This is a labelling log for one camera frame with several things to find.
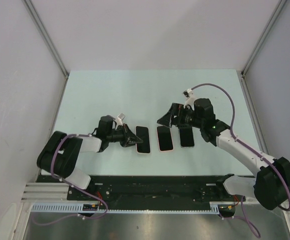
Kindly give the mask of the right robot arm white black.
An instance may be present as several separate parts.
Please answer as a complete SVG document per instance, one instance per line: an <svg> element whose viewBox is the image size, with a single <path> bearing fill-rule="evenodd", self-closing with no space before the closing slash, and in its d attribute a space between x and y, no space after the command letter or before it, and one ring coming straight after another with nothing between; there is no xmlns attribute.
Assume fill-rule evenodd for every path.
<svg viewBox="0 0 290 240"><path fill-rule="evenodd" d="M280 207L285 201L290 207L290 161L255 150L240 140L229 125L216 118L208 98L194 100L193 106L172 103L157 123L168 128L198 128L205 142L229 153L252 173L253 177L226 177L215 188L220 200L240 195L256 199L267 210Z"/></svg>

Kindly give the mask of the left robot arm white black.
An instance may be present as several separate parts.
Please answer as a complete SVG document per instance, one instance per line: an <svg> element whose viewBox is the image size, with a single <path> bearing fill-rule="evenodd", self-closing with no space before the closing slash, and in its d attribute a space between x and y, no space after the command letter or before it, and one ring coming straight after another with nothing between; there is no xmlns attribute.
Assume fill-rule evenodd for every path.
<svg viewBox="0 0 290 240"><path fill-rule="evenodd" d="M124 118L124 114L102 116L94 131L87 134L55 131L40 152L37 167L72 187L78 187L78 194L83 199L92 199L96 188L91 184L92 178L76 167L77 160L80 153L102 153L110 143L119 143L123 148L142 144L143 140L123 123Z"/></svg>

